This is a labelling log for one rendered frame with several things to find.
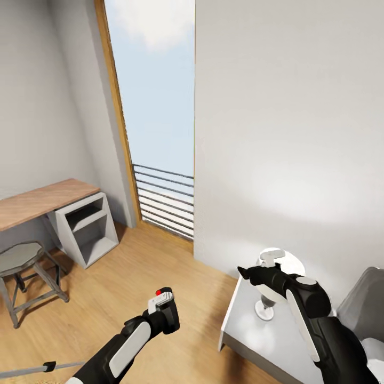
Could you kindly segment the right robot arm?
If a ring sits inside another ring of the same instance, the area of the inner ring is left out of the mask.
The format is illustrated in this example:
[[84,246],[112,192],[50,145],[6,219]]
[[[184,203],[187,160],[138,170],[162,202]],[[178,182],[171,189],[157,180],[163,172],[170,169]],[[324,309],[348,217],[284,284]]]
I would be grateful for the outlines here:
[[324,384],[379,384],[367,367],[367,356],[357,336],[337,317],[329,316],[330,299],[319,283],[299,274],[286,274],[274,262],[285,256],[283,249],[263,252],[260,266],[237,269],[252,285],[264,284],[288,300]]

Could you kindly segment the digital camera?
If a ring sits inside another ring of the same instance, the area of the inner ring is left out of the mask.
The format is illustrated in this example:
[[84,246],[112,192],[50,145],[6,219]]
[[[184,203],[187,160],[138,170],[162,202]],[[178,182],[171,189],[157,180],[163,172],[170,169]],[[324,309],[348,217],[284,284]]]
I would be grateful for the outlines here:
[[[156,292],[156,295],[160,295],[164,292],[170,292],[172,293],[172,289],[171,287],[163,287],[161,289],[159,289],[157,292]],[[173,294],[173,293],[172,293]],[[179,328],[180,328],[180,323],[179,323],[179,316],[178,316],[178,312],[177,312],[177,307],[176,307],[176,304],[174,302],[174,296],[173,296],[173,299],[163,305],[160,305],[159,308],[160,310],[164,310],[164,309],[167,309],[169,307],[172,307],[173,309],[173,312],[174,312],[174,317],[175,317],[175,323],[167,328],[165,328],[162,332],[165,334],[165,335],[168,335],[168,334],[171,334],[175,331],[177,331]],[[147,314],[149,316],[149,312],[148,312],[148,309],[145,310],[142,315],[144,314]]]

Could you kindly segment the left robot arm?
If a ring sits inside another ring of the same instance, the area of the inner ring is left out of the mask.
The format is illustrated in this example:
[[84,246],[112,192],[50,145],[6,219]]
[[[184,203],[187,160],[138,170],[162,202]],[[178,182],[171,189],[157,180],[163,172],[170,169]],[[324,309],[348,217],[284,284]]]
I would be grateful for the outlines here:
[[121,333],[116,334],[65,384],[119,384],[145,344],[175,323],[172,307],[159,308],[172,299],[170,292],[150,299],[149,316],[139,315],[126,321]]

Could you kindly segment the camera tripod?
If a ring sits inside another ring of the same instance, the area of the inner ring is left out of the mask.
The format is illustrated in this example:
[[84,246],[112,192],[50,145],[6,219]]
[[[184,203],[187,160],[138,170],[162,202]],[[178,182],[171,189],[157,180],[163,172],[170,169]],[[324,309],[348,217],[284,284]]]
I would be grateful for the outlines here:
[[73,363],[67,363],[67,364],[58,364],[58,365],[56,365],[56,361],[45,362],[43,364],[43,366],[39,366],[39,367],[30,367],[30,368],[27,368],[27,369],[20,369],[20,370],[0,372],[0,379],[10,378],[10,377],[17,377],[17,376],[28,375],[28,374],[33,374],[33,373],[40,373],[40,372],[45,372],[45,373],[53,372],[53,370],[61,369],[63,367],[74,366],[74,365],[82,365],[82,364],[85,365],[88,361],[80,361],[80,362],[73,362]]

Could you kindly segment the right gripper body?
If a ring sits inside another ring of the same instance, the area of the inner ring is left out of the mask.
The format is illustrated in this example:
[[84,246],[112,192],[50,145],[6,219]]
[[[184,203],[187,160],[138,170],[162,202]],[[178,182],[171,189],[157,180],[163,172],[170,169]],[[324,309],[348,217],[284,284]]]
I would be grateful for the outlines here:
[[253,266],[249,268],[249,271],[252,285],[264,284],[274,291],[273,279],[276,274],[282,272],[282,269],[279,263],[275,263],[273,267]]

